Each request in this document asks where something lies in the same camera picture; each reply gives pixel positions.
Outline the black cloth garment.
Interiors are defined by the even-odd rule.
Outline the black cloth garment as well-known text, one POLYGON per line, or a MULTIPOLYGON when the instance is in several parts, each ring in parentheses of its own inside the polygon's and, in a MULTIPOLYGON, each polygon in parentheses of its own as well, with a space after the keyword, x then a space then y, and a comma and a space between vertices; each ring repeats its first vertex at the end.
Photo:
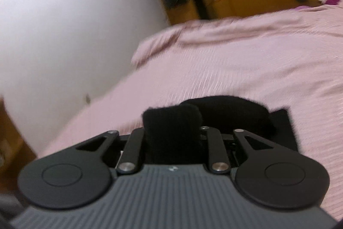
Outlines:
POLYGON ((221 134, 235 129, 298 150, 287 109, 270 112, 267 107, 236 96, 220 95, 188 99, 170 107, 149 108, 142 114, 145 139, 141 154, 146 164, 200 164, 207 143, 201 127, 221 134))

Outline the pink checked bed cover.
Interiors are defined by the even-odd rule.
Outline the pink checked bed cover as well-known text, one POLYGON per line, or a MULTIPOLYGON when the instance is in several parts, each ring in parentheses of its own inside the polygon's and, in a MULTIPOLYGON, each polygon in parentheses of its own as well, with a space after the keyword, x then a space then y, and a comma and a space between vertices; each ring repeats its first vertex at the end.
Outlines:
POLYGON ((287 107, 301 151, 329 172, 323 208, 342 218, 342 5, 189 21, 140 42, 134 71, 92 101, 40 153, 107 130, 131 132, 150 107, 233 95, 287 107))

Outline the purple item on bed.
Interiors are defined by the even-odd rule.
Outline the purple item on bed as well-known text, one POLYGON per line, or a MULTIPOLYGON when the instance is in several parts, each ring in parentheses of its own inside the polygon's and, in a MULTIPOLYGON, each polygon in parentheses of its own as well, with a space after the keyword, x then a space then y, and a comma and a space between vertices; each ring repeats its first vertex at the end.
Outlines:
POLYGON ((342 0, 325 0, 325 5, 342 6, 342 0))

